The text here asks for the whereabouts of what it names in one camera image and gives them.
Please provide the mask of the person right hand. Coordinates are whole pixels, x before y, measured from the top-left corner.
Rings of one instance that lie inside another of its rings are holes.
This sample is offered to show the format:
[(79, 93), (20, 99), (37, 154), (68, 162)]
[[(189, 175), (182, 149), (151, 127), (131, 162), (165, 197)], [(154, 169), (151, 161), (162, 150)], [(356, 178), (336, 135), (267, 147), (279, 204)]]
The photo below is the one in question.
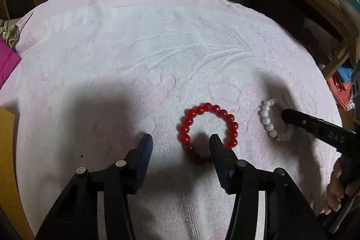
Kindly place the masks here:
[(339, 157), (334, 164), (333, 171), (328, 186), (326, 187), (325, 199), (322, 203), (321, 214), (326, 215), (330, 212), (337, 212), (341, 208), (341, 199), (345, 195), (353, 196), (356, 191), (356, 196), (359, 196), (359, 180), (352, 182), (344, 187), (340, 182), (340, 175), (342, 174), (342, 161), (343, 158)]

